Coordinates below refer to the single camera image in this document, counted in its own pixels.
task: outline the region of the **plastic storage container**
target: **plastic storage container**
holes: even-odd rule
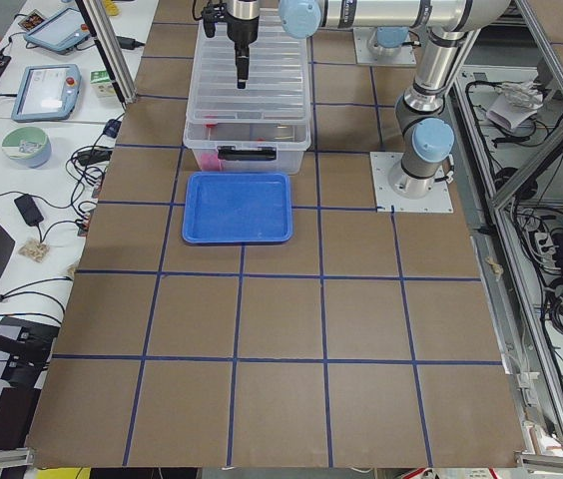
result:
[[[235,46],[218,24],[198,31],[184,144],[203,171],[297,173],[310,146],[310,84],[305,40],[290,37],[263,9],[244,90]]]

